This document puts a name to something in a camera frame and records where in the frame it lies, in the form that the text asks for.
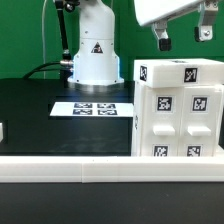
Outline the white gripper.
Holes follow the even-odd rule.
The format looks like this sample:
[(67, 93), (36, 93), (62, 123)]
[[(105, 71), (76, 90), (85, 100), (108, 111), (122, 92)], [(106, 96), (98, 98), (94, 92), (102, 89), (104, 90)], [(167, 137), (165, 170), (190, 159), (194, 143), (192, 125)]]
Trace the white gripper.
[(152, 23), (152, 31), (160, 51), (170, 51), (171, 38), (167, 33), (167, 21), (194, 11), (199, 6), (198, 25), (194, 29), (197, 42), (213, 38), (213, 24), (219, 7), (219, 0), (134, 0), (136, 19), (140, 26)]

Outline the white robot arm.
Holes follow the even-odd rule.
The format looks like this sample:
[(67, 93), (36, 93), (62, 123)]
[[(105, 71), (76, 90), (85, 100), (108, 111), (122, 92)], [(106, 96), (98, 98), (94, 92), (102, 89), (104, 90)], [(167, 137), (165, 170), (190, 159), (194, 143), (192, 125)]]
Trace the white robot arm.
[[(198, 41), (213, 37), (212, 25), (220, 0), (134, 0), (138, 24), (152, 29), (158, 49), (169, 51), (172, 46), (167, 22), (200, 12), (196, 27)], [(119, 57), (114, 51), (115, 15), (102, 0), (79, 2), (79, 51), (73, 58), (73, 74), (69, 85), (87, 91), (104, 90), (124, 83), (120, 77)]]

